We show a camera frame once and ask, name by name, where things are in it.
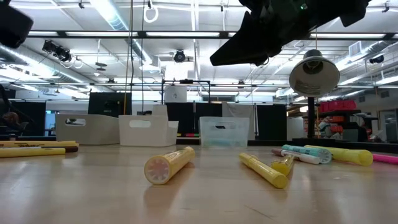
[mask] transparent container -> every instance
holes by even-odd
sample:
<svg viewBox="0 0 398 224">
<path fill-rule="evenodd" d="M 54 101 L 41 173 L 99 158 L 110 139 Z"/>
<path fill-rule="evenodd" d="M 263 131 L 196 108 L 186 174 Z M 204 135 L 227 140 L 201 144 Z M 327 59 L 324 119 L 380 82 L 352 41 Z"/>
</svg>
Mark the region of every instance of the transparent container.
<svg viewBox="0 0 398 224">
<path fill-rule="evenodd" d="M 202 147 L 247 147 L 249 118 L 201 117 Z"/>
</svg>

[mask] lamp shade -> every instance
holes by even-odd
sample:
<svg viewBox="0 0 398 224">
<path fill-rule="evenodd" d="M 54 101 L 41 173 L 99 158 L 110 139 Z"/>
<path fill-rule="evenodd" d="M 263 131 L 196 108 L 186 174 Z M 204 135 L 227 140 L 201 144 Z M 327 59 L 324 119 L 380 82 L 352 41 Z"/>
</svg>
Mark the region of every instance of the lamp shade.
<svg viewBox="0 0 398 224">
<path fill-rule="evenodd" d="M 290 74 L 290 87 L 299 95 L 319 97 L 332 91 L 340 80 L 336 65 L 322 57 L 319 50 L 309 50 Z"/>
</svg>

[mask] pink highlighter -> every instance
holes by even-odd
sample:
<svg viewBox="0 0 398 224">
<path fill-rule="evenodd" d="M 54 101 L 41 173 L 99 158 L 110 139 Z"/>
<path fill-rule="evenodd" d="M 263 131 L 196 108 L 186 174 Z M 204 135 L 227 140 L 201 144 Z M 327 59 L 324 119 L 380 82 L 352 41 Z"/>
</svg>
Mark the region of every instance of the pink highlighter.
<svg viewBox="0 0 398 224">
<path fill-rule="evenodd" d="M 385 156 L 385 155 L 373 154 L 373 161 L 386 162 L 386 163 L 398 165 L 398 157 L 397 156 Z"/>
</svg>

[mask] yellow highlighter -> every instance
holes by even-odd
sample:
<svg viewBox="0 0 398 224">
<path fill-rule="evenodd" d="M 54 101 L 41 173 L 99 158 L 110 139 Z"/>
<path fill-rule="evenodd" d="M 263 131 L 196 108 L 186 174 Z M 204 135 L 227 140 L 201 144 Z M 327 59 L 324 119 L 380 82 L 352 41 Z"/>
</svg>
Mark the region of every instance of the yellow highlighter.
<svg viewBox="0 0 398 224">
<path fill-rule="evenodd" d="M 278 189 L 283 189 L 288 184 L 288 180 L 285 175 L 274 170 L 273 168 L 263 164 L 258 160 L 256 156 L 251 156 L 246 153 L 239 154 L 239 160 L 243 162 L 246 166 L 252 168 L 268 182 L 270 182 L 274 187 Z"/>
<path fill-rule="evenodd" d="M 280 172 L 281 174 L 288 176 L 290 170 L 293 168 L 294 156 L 287 155 L 281 161 L 274 161 L 271 164 L 271 168 Z"/>
<path fill-rule="evenodd" d="M 24 156 L 54 156 L 65 155 L 63 148 L 7 148 L 0 149 L 0 158 L 24 157 Z"/>
<path fill-rule="evenodd" d="M 0 141 L 1 147 L 78 146 L 75 141 Z"/>
<path fill-rule="evenodd" d="M 145 177 L 152 184 L 166 184 L 181 168 L 195 158 L 191 147 L 154 156 L 145 163 Z"/>
<path fill-rule="evenodd" d="M 368 150 L 351 150 L 334 147 L 305 146 L 310 148 L 327 149 L 333 154 L 333 159 L 342 162 L 353 162 L 362 166 L 370 166 L 373 163 L 373 155 Z"/>
</svg>

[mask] white plastic bin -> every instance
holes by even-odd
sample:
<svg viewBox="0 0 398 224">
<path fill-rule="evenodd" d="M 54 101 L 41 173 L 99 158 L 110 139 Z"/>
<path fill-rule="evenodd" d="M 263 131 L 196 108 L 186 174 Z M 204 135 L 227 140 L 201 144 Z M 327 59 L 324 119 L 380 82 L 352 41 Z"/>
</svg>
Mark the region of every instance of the white plastic bin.
<svg viewBox="0 0 398 224">
<path fill-rule="evenodd" d="M 57 114 L 57 141 L 76 141 L 82 145 L 119 144 L 118 121 L 97 114 Z"/>
<path fill-rule="evenodd" d="M 173 146 L 177 140 L 178 121 L 166 116 L 119 116 L 120 145 Z"/>
<path fill-rule="evenodd" d="M 247 147 L 249 121 L 249 118 L 201 117 L 201 145 Z"/>
</svg>

